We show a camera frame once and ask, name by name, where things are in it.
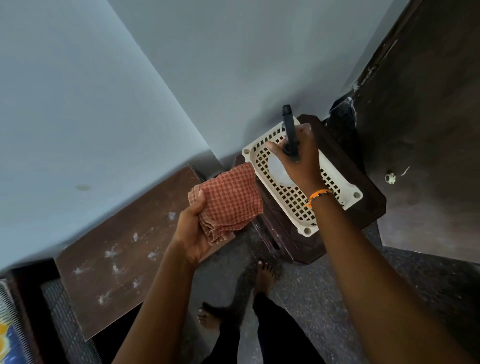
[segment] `red checkered cloth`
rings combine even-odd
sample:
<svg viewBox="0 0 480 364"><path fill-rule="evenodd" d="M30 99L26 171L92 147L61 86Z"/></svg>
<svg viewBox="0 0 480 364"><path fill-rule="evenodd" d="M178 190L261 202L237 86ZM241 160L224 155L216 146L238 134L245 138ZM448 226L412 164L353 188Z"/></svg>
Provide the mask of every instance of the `red checkered cloth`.
<svg viewBox="0 0 480 364"><path fill-rule="evenodd" d="M240 230L264 211L251 163L193 187L188 192L190 205L197 200L200 190L205 192L207 204L198 218L211 245L227 239L231 231Z"/></svg>

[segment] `white plastic basket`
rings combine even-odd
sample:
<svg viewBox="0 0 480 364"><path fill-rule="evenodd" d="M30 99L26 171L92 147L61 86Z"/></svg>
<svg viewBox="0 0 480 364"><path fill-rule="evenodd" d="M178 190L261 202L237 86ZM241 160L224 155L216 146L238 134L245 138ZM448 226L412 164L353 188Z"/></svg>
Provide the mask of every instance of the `white plastic basket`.
<svg viewBox="0 0 480 364"><path fill-rule="evenodd" d="M296 118L293 118L293 120L295 125L300 124ZM245 162L252 163L258 178L297 227L298 232L303 236L311 236L318 231L318 227L312 209L306 206L308 197L296 185L288 187L277 183L268 170L270 151L265 146L265 142L272 141L278 144L286 137L286 134L281 122L244 147L242 154L245 157ZM363 198L363 194L358 187L349 183L320 150L318 156L322 178L344 210Z"/></svg>

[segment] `black pants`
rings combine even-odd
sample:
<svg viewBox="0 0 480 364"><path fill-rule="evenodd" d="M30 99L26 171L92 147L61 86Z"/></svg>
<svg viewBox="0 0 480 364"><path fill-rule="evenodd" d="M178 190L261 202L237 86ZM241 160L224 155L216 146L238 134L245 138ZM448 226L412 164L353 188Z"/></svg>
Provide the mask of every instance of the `black pants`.
<svg viewBox="0 0 480 364"><path fill-rule="evenodd" d="M255 296L253 311L258 317L258 341L264 364L325 363L293 317L264 293ZM215 347L203 364L236 363L239 340L240 330L223 322Z"/></svg>

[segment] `bare foot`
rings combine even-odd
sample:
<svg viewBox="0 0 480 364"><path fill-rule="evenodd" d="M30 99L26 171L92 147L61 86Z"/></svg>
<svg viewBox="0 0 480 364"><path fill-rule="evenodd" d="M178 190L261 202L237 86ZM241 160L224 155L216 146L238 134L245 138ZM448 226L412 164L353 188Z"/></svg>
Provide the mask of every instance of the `bare foot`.
<svg viewBox="0 0 480 364"><path fill-rule="evenodd" d="M259 260L257 266L257 283L253 291L253 296L255 297L257 293L265 293L265 295L268 296L274 281L275 275L273 274L272 266Z"/></svg>
<svg viewBox="0 0 480 364"><path fill-rule="evenodd" d="M200 322L200 325L209 330L220 330L220 324L223 322L222 318L214 316L204 308L199 308L198 312L198 322Z"/></svg>

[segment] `hand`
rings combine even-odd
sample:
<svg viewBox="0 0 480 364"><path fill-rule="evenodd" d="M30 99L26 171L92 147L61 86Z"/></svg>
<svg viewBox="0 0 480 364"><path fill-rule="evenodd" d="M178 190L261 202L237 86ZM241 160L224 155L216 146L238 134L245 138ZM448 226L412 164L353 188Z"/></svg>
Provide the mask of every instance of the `hand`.
<svg viewBox="0 0 480 364"><path fill-rule="evenodd" d="M197 216L204 209L206 203L205 192L200 190L197 200L180 214L177 229L170 243L181 246L188 261L195 267L210 248Z"/></svg>
<svg viewBox="0 0 480 364"><path fill-rule="evenodd" d="M290 158L282 151L282 146L286 139L282 140L280 145L272 142L266 142L266 147L274 153L293 182L308 197L318 190L324 189L325 184L320 172L318 163L318 147L313 139L312 128L310 124L297 125L297 138L299 141L299 161L292 162Z"/></svg>

